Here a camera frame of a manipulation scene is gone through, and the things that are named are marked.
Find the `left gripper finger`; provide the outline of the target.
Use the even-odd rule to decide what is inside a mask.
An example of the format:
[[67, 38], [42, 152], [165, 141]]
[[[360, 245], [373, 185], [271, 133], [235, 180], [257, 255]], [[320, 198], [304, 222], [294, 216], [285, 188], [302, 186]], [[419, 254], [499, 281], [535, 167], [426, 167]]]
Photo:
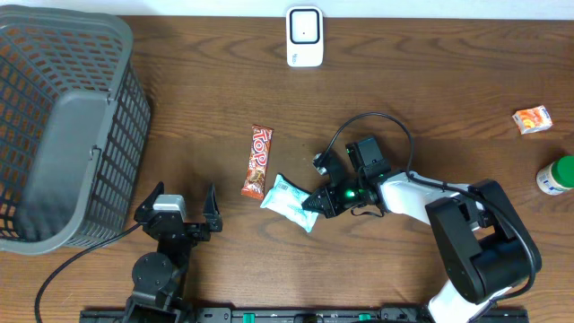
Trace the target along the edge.
[[214, 184], [212, 184], [207, 190], [207, 196], [203, 207], [203, 216], [208, 223], [219, 223], [221, 221], [221, 213], [216, 201]]
[[160, 181], [152, 193], [145, 198], [145, 200], [136, 208], [135, 215], [147, 215], [153, 209], [153, 204], [158, 198], [158, 196], [164, 193], [164, 183]]

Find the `light blue wipes pack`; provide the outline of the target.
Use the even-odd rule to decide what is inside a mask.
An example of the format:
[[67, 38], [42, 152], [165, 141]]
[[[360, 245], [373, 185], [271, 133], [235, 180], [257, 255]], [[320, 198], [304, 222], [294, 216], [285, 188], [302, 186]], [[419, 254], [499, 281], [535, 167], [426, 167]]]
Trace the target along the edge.
[[273, 187], [267, 192], [260, 207], [283, 215], [310, 233], [319, 213], [303, 209], [302, 204], [308, 197], [310, 197], [309, 193], [294, 186], [282, 174], [278, 174]]

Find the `red chocolate bar wrapper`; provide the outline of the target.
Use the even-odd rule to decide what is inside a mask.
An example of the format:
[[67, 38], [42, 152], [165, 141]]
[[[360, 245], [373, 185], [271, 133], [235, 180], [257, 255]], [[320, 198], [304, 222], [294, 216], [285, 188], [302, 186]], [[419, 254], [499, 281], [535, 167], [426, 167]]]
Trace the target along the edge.
[[243, 196], [257, 200], [265, 197], [265, 177], [274, 130], [254, 124], [246, 179], [241, 189]]

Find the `small orange box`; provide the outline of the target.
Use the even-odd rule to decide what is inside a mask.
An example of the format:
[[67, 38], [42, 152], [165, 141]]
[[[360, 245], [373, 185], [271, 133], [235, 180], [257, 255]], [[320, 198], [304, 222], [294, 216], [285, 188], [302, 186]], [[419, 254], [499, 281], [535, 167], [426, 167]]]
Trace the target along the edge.
[[544, 105], [518, 110], [512, 116], [521, 135], [548, 130], [552, 127], [551, 116]]

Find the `green lid jar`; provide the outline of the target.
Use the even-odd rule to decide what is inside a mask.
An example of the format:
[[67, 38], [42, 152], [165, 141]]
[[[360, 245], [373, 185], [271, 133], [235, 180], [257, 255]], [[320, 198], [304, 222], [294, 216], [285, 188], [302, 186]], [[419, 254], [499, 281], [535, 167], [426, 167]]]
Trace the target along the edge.
[[557, 196], [574, 187], [572, 155], [561, 157], [540, 169], [536, 174], [537, 186], [547, 195]]

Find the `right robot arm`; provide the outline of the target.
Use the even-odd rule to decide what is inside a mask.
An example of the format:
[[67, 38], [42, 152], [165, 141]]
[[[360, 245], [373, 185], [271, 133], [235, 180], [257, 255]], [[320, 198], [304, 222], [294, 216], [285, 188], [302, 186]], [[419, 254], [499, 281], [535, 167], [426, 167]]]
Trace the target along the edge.
[[542, 268], [534, 240], [501, 185], [486, 179], [452, 185], [414, 171], [392, 170], [370, 136], [346, 146], [355, 177], [336, 155], [313, 164], [330, 181], [302, 204], [326, 218], [366, 205], [382, 214], [403, 214], [431, 227], [448, 281], [427, 305], [434, 322], [477, 322], [497, 301], [529, 290]]

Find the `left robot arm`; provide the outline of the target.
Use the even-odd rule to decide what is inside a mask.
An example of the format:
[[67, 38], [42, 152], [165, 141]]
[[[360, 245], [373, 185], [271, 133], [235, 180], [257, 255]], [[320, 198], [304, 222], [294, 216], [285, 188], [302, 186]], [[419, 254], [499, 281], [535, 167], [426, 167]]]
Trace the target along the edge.
[[136, 222], [143, 227], [143, 232], [158, 242], [158, 247], [134, 264], [134, 289], [126, 301], [124, 322], [196, 320], [193, 306], [183, 301], [183, 292], [192, 248], [210, 240], [212, 233], [222, 231], [215, 186], [207, 190], [202, 223], [188, 223], [186, 214], [183, 196], [165, 194], [161, 182], [137, 207]]

